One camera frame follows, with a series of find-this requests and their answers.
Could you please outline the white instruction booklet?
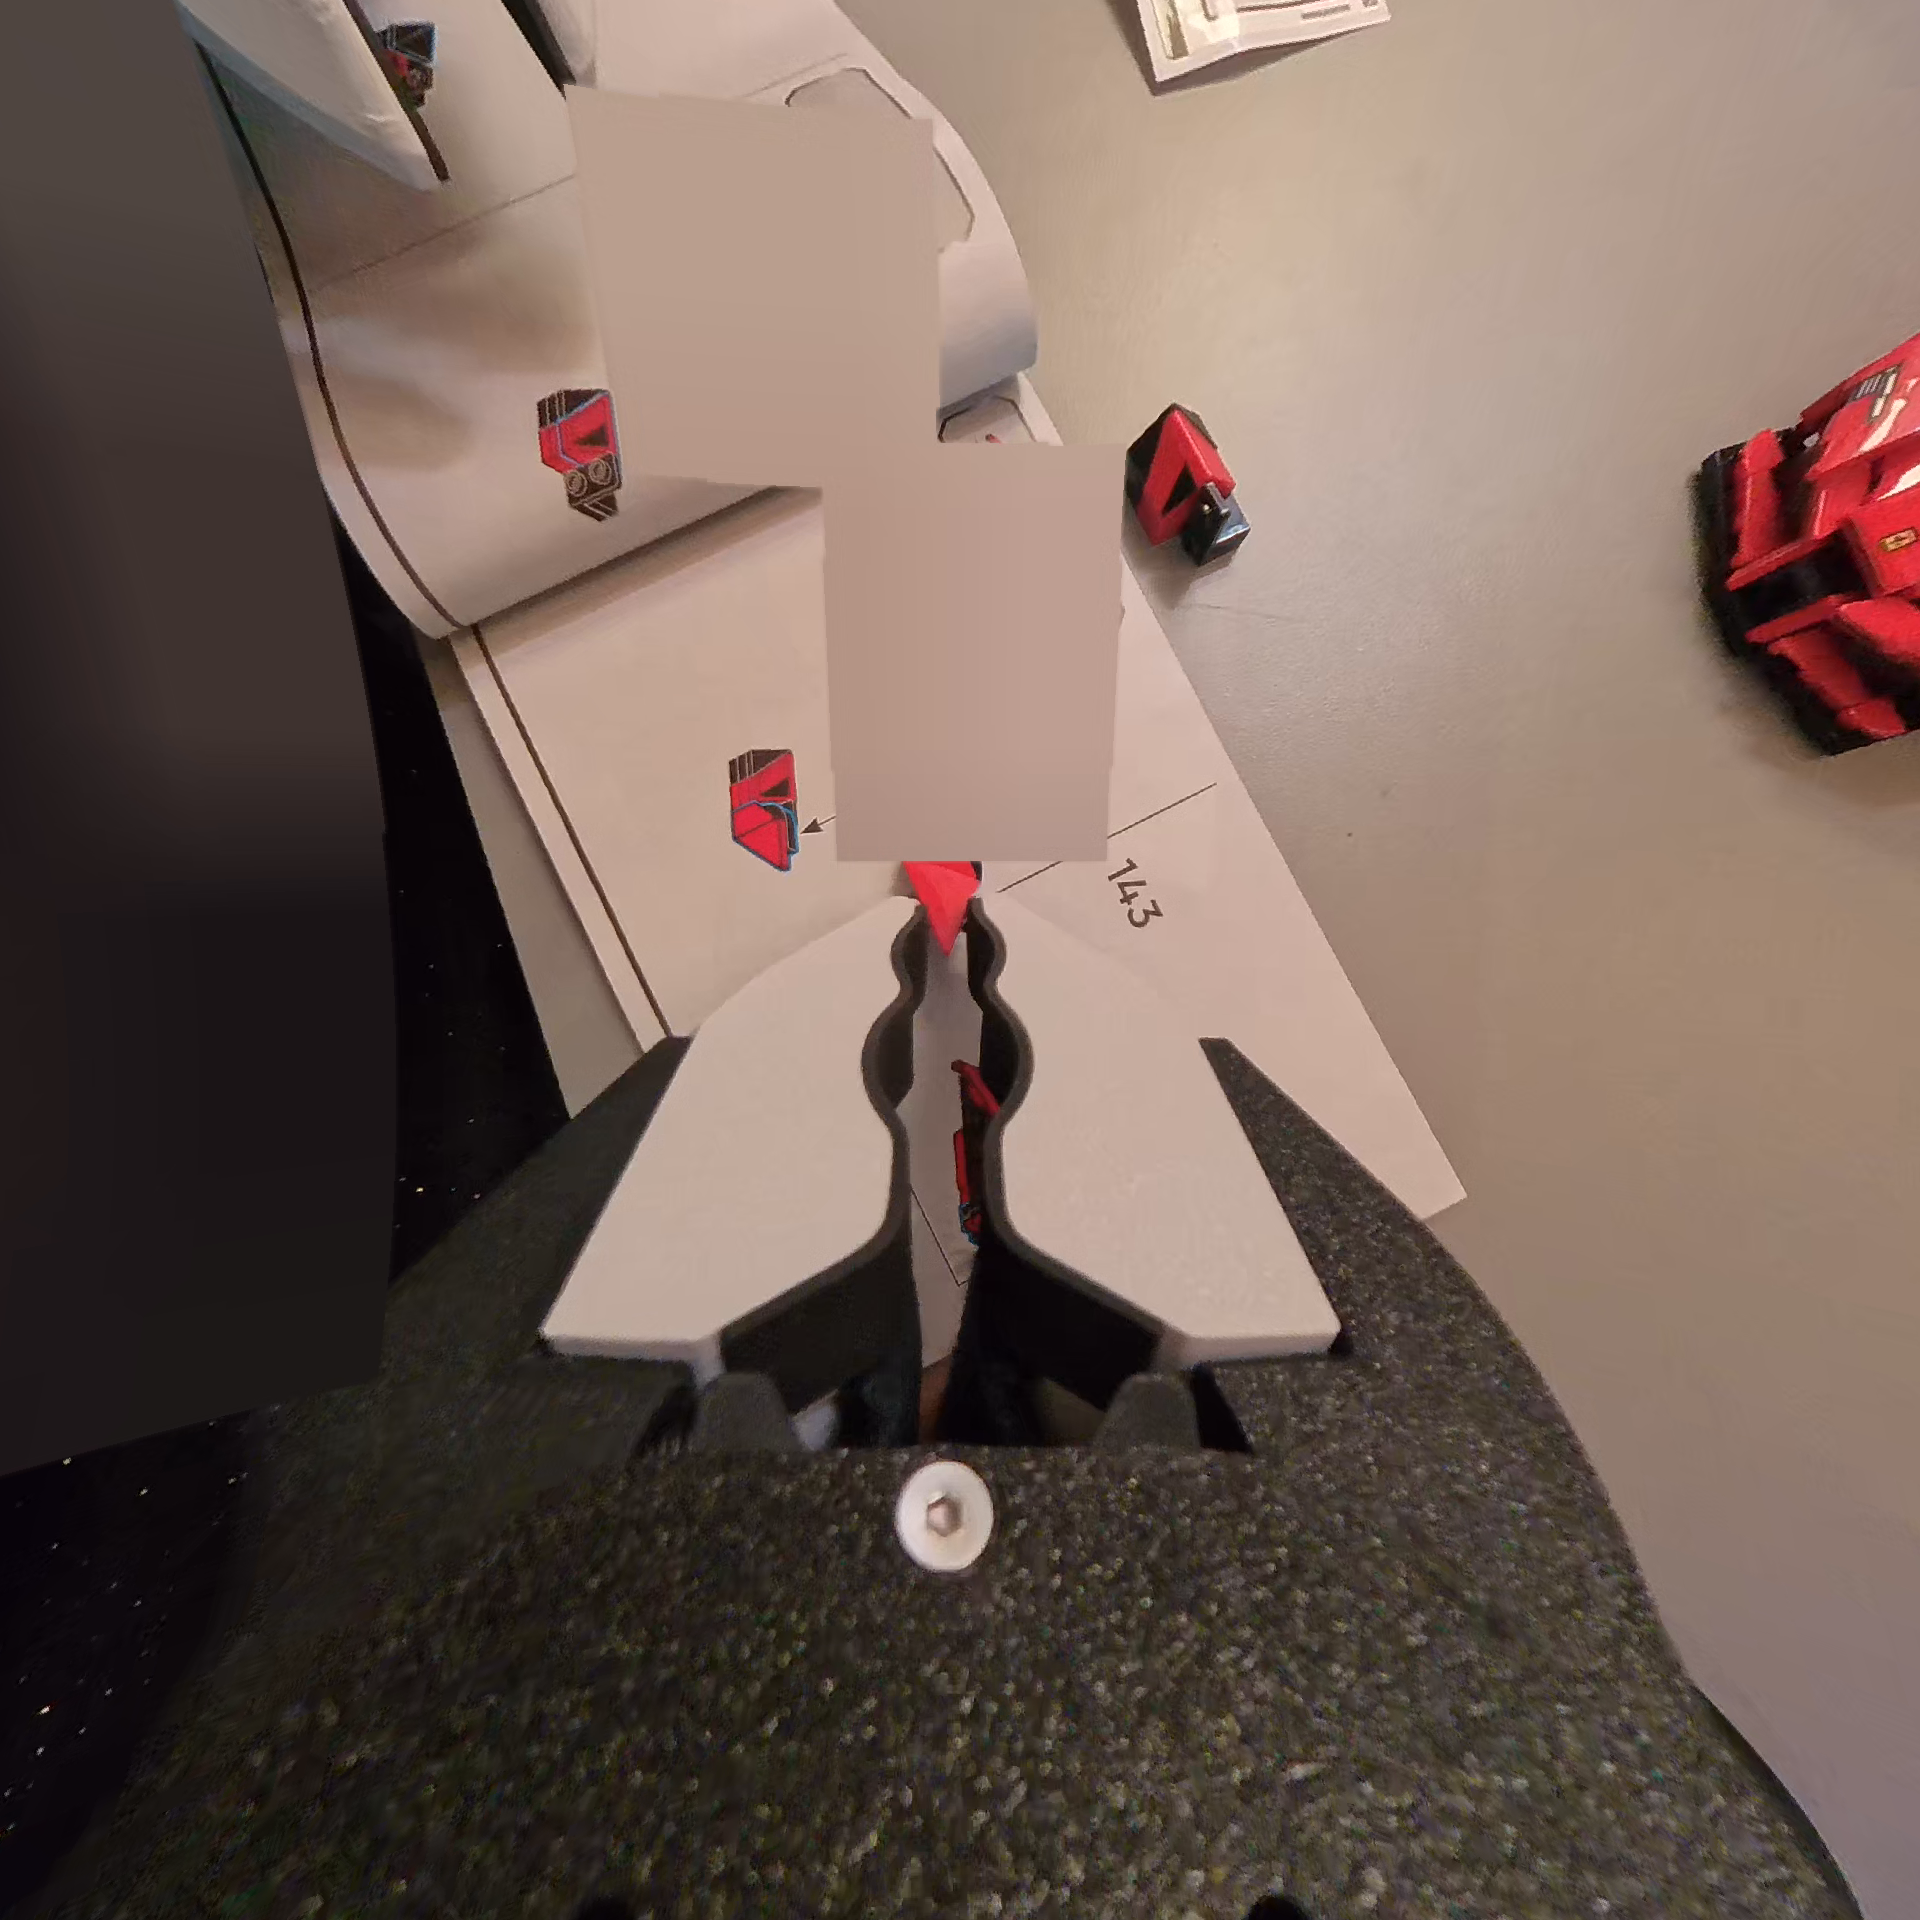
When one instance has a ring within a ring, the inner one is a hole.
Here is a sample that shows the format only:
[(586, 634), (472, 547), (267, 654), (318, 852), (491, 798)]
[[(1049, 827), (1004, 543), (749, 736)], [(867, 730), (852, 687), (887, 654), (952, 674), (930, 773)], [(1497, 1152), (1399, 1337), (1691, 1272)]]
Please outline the white instruction booklet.
[[(235, 171), (326, 507), (427, 637), (465, 798), (518, 798), (593, 956), (572, 1005), (663, 1051), (761, 964), (912, 895), (839, 858), (830, 773), (820, 507), (639, 475), (601, 355), (566, 98), (507, 3), (369, 3), (427, 65), (445, 185), (407, 187), (215, 65)], [(960, 131), (839, 3), (601, 3), (601, 85), (920, 122), (941, 160), (941, 436), (1052, 439), (1029, 392), (1038, 310)], [(1141, 590), (1116, 571), (1104, 858), (992, 858), (1076, 938), (1240, 1039), (1415, 1218), (1465, 1197), (1331, 938), (1243, 798)], [(912, 1023), (915, 1330), (960, 1330), (960, 1084), (980, 1057), (969, 938), (920, 925)]]

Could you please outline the small black red brick assembly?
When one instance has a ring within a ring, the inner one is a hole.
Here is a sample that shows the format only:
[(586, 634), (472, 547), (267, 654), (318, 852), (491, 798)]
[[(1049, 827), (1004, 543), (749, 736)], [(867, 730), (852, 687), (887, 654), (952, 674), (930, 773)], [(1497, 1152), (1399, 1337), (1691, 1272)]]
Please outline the small black red brick assembly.
[(1167, 401), (1132, 445), (1121, 445), (1121, 507), (1134, 531), (1159, 547), (1180, 543), (1191, 571), (1223, 563), (1243, 547), (1247, 516), (1240, 507), (1240, 482), (1201, 422), (1201, 412)]

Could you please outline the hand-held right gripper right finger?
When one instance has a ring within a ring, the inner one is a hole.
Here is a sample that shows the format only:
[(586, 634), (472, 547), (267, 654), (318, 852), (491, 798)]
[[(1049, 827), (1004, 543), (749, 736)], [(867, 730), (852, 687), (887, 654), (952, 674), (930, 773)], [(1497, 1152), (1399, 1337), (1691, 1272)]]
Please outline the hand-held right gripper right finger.
[(1191, 1023), (1016, 895), (980, 904), (980, 938), (980, 1010), (1011, 1023), (986, 1142), (1004, 1247), (1157, 1364), (1331, 1353), (1340, 1311)]

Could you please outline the white sticker sheet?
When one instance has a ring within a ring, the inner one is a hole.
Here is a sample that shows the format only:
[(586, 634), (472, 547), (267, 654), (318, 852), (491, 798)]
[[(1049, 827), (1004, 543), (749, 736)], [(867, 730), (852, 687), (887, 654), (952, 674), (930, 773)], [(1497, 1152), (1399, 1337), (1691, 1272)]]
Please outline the white sticker sheet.
[(1386, 26), (1386, 0), (1134, 0), (1149, 84), (1191, 84), (1240, 58), (1277, 58)]

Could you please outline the red sloped toy brick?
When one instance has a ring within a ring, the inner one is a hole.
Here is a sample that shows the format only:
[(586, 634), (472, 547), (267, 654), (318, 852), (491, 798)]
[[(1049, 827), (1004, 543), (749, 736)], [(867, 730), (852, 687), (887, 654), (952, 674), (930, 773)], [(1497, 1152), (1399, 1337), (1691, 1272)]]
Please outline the red sloped toy brick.
[(952, 956), (969, 912), (980, 895), (980, 858), (905, 858), (899, 874), (920, 904), (936, 949)]

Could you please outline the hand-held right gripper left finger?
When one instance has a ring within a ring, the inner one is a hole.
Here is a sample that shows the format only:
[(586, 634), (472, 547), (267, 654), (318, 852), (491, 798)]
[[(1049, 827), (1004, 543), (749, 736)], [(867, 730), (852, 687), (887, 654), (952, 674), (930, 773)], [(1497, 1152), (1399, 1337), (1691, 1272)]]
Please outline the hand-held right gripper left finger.
[(920, 912), (880, 895), (740, 987), (684, 1051), (543, 1311), (566, 1360), (867, 1375), (915, 1337), (912, 1023)]

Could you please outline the red brick-built toy car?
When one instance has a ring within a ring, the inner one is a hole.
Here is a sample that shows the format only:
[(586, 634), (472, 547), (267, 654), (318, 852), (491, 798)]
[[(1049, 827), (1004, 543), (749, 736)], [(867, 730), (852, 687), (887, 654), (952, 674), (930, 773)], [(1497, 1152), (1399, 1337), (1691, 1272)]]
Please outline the red brick-built toy car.
[(1700, 590), (1827, 756), (1920, 730), (1920, 342), (1691, 475)]

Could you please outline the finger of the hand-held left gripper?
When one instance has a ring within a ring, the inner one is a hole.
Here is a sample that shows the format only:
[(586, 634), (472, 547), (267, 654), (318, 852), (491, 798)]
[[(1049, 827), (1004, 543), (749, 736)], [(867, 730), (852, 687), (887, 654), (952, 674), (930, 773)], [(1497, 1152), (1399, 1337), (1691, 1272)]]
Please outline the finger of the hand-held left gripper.
[(601, 0), (507, 0), (507, 12), (554, 85), (601, 84)]
[(374, 171), (435, 187), (445, 161), (425, 124), (427, 65), (404, 65), (351, 0), (185, 0), (185, 32), (237, 84)]

